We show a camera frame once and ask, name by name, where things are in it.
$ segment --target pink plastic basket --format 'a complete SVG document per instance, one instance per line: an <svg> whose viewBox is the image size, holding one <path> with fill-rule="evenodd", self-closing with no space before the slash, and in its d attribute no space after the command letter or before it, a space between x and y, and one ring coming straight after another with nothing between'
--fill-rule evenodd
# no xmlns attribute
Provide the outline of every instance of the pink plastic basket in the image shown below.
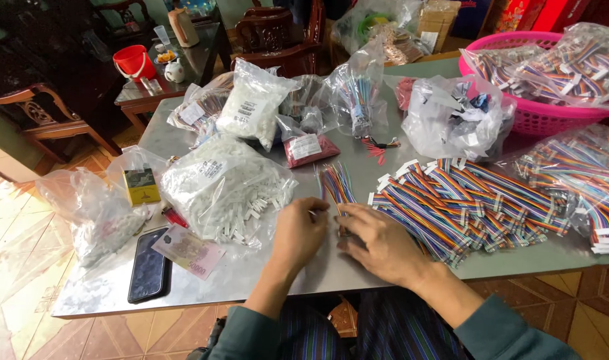
<svg viewBox="0 0 609 360"><path fill-rule="evenodd" d="M522 45L538 45L550 49L556 45L562 34L545 31L513 31L483 37L467 46L467 50L506 49ZM473 74L464 57L460 56L462 75ZM571 108L525 100L504 93L517 101L516 121L512 131L529 135L549 136L574 127L583 127L609 117L608 110L593 108Z"/></svg>

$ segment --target white teapot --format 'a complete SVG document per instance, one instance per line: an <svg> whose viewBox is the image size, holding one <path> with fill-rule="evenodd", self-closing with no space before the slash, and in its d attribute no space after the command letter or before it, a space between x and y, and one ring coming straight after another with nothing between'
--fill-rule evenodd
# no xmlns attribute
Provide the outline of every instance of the white teapot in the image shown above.
<svg viewBox="0 0 609 360"><path fill-rule="evenodd" d="M164 77L169 81L173 81L174 83L181 83L184 81L184 67L180 63L180 58L173 61L169 61L167 66L164 68Z"/></svg>

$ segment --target stainless steel table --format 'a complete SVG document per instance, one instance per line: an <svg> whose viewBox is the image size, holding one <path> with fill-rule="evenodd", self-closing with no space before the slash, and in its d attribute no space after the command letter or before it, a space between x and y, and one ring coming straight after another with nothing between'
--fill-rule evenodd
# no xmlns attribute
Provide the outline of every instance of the stainless steel table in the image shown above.
<svg viewBox="0 0 609 360"><path fill-rule="evenodd" d="M447 78L460 76L457 59L431 61L426 63L389 67L387 74L431 77L441 74ZM342 154L331 159L344 162L353 182L356 199L366 202L368 193L377 186L377 178L385 173L394 173L404 162L431 159L419 156L410 146L406 135L400 128L402 112L397 109L391 89L382 86L382 96L389 102L389 133L378 136L385 141L393 136L399 137L402 146L386 152L387 162L380 167L376 159L366 158L364 144L337 131L328 133L329 138ZM166 124L171 110L180 105L182 98L163 100L156 110L140 146L169 158L188 153L194 143L192 132ZM278 163L286 164L282 146L276 146L267 157ZM300 185L295 190L296 197L316 196L318 186L312 166L303 166L293 171ZM164 218L154 217L148 229L164 225ZM367 273L352 259L339 253L335 244L336 230L330 229L326 241L312 263L307 266L294 283L291 294L324 293L348 291L388 286L386 282ZM564 238L552 235L542 244L514 250L502 250L494 254L476 252L467 258L455 273L464 280L489 277L518 276L522 274L561 272L596 264L609 264L609 255L595 256L589 250L588 241L570 231ZM211 276L202 281L177 265L173 265L170 293L159 299L138 305L127 303L127 291L131 278L136 237L132 238L117 254L111 255L102 266L82 275L74 269L64 286L60 297L53 307L52 315L73 318L96 316L99 314L143 311L162 307L189 306L213 302L227 302L246 299L258 279L260 270L266 262L270 247L257 253L232 261L225 256L216 266Z"/></svg>

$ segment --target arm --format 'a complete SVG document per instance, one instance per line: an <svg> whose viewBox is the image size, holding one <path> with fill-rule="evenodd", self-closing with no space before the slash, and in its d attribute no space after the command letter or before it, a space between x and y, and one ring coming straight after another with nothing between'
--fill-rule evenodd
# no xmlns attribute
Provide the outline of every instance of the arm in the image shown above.
<svg viewBox="0 0 609 360"><path fill-rule="evenodd" d="M497 297L484 301L443 263L431 262L413 243L405 228L391 217L362 204L344 204L348 214L336 217L358 235L338 248L371 273L420 296L455 330L476 359L574 359L568 345L529 327Z"/></svg>
<svg viewBox="0 0 609 360"><path fill-rule="evenodd" d="M229 309L218 344L200 359L276 358L280 310L295 277L322 244L328 208L328 203L309 197L294 200L280 212L273 252L258 283L243 306Z"/></svg>

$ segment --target person's right hand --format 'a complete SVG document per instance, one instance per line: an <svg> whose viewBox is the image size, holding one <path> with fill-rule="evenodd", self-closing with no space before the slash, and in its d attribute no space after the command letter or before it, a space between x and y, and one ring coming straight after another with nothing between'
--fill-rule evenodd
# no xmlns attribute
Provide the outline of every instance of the person's right hand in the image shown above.
<svg viewBox="0 0 609 360"><path fill-rule="evenodd" d="M338 248L358 260L369 272L392 284L415 291L428 277L432 262L422 254L404 226L364 204L339 204L348 216L336 221L358 235L366 250L355 240L342 240Z"/></svg>

